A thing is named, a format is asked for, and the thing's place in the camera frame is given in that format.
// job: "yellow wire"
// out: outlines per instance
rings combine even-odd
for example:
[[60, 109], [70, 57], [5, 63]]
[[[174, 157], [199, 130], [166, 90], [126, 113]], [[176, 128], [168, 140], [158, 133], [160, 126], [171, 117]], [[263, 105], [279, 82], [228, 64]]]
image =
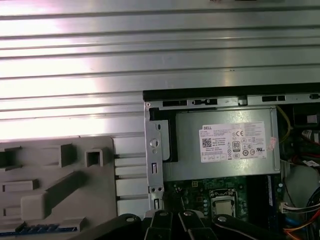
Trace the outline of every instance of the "yellow wire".
[[285, 119], [286, 123], [287, 123], [287, 132], [286, 134], [282, 137], [282, 139], [280, 140], [280, 144], [283, 143], [290, 135], [290, 132], [291, 132], [291, 123], [290, 123], [290, 120], [289, 120], [289, 117], [287, 116], [287, 114], [281, 109], [281, 107], [277, 106], [276, 105], [276, 109], [279, 111], [279, 113], [281, 113], [281, 115], [283, 116], [283, 118]]

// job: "ridged metal surface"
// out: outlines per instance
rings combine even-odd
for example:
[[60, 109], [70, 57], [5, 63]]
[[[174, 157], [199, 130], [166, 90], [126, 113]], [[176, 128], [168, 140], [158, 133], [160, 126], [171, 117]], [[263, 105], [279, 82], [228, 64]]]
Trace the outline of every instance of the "ridged metal surface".
[[118, 212], [141, 216], [142, 91], [318, 82], [319, 16], [318, 0], [3, 0], [0, 139], [114, 137]]

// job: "power supply label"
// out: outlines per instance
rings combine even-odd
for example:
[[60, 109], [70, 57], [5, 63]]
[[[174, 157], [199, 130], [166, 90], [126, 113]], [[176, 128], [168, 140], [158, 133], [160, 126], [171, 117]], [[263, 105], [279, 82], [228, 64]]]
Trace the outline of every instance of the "power supply label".
[[267, 158], [263, 121], [203, 125], [199, 140], [202, 163]]

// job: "white connector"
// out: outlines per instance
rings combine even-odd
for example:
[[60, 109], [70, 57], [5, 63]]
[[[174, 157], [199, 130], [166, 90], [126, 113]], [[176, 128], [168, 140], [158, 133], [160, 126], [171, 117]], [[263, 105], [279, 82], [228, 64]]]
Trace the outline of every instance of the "white connector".
[[279, 205], [279, 210], [282, 214], [285, 214], [287, 211], [286, 211], [286, 207], [288, 203], [287, 202], [281, 202], [280, 205]]

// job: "barcode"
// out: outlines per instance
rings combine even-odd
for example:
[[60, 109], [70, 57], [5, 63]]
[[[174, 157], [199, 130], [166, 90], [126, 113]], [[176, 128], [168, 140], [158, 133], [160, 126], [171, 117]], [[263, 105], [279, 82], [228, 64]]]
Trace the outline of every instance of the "barcode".
[[211, 148], [212, 147], [211, 138], [202, 138], [202, 147]]

